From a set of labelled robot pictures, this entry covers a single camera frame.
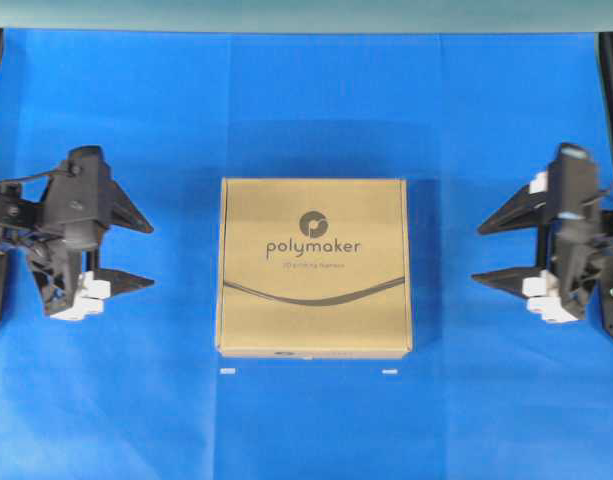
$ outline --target blue backdrop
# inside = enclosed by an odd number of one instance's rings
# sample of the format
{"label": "blue backdrop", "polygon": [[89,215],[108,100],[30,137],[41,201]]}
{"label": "blue backdrop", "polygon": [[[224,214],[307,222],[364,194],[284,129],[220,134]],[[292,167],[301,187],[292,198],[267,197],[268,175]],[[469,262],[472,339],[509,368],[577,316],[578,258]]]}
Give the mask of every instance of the blue backdrop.
{"label": "blue backdrop", "polygon": [[[475,228],[560,141],[610,182],[592,35],[11,30],[5,49],[0,177],[102,145],[156,228],[113,229],[103,263],[157,283],[71,324],[17,261],[0,479],[613,479],[613,344],[469,278],[532,262],[530,232]],[[220,358],[222,176],[407,178],[416,351]]]}

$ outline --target screw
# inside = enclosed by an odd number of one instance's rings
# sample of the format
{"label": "screw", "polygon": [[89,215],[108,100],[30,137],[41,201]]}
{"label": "screw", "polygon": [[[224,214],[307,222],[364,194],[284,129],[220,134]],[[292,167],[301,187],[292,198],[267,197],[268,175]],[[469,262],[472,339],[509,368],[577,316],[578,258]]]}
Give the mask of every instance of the screw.
{"label": "screw", "polygon": [[8,214],[11,217],[16,217],[19,215],[19,207],[17,205],[11,205],[8,207]]}

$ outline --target black wavy line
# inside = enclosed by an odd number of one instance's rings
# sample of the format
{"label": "black wavy line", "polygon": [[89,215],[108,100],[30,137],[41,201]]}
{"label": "black wavy line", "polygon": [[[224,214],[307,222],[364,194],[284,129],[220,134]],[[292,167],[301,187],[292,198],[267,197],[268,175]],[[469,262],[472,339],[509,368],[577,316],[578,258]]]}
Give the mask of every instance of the black wavy line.
{"label": "black wavy line", "polygon": [[336,297],[320,298],[316,300],[278,297],[276,295],[271,295],[270,293],[260,292],[259,290],[254,290],[252,288],[248,288],[243,285],[239,285],[238,283],[229,282],[227,280],[224,280],[224,286],[229,287],[229,288],[234,288],[235,290],[239,290],[241,292],[248,293],[250,295],[255,295],[257,297],[265,298],[266,300],[275,300],[278,302],[291,303],[294,305],[304,305],[307,307],[329,307],[331,305],[340,305],[342,303],[352,302],[354,300],[358,300],[360,298],[367,297],[368,295],[372,295],[374,293],[381,292],[382,290],[396,287],[397,285],[403,284],[404,281],[405,281],[404,277],[394,278],[393,280],[389,280],[387,282],[380,283],[378,285],[366,288],[364,290],[358,290],[357,292],[345,293],[343,295],[338,295]]}

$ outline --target blue table surface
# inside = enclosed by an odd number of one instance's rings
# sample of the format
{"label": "blue table surface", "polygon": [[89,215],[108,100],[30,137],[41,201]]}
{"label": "blue table surface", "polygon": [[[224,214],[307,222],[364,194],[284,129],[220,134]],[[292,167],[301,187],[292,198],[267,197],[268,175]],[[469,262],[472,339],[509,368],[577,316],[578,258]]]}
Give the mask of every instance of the blue table surface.
{"label": "blue table surface", "polygon": [[[559,142],[612,181],[594,42],[7,31],[0,178],[102,145],[156,228],[103,264],[157,283],[60,322],[15,259],[0,479],[613,479],[613,343],[470,280],[532,262],[475,228]],[[416,350],[220,358],[222,176],[407,178]]]}

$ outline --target cardboard box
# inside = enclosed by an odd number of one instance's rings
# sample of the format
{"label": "cardboard box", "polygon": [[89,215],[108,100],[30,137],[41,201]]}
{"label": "cardboard box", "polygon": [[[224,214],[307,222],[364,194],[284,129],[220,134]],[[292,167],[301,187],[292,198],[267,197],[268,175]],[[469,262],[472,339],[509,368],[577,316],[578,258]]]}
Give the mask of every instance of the cardboard box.
{"label": "cardboard box", "polygon": [[216,345],[235,357],[411,351],[406,182],[225,179]]}

